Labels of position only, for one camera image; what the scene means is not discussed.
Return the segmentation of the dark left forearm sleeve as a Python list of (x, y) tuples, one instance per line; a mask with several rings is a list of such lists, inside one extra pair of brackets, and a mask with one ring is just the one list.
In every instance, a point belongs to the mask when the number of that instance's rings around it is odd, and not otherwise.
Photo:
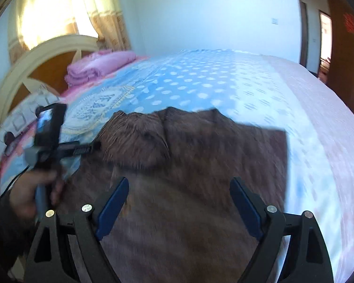
[(14, 213), (9, 194), (11, 190), (0, 196), (0, 282), (12, 282), (8, 273), (14, 266), (18, 256), (29, 247), (27, 237), (34, 227), (34, 219), (24, 221)]

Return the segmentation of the left hand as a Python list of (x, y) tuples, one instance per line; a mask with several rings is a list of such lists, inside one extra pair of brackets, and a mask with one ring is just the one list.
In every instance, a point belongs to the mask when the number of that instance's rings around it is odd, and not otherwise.
[(57, 171), (29, 171), (18, 178), (9, 194), (9, 201), (19, 219), (30, 221), (36, 217), (36, 188), (39, 185), (49, 184), (52, 185), (50, 194), (51, 205), (56, 206), (59, 203), (64, 187), (64, 180)]

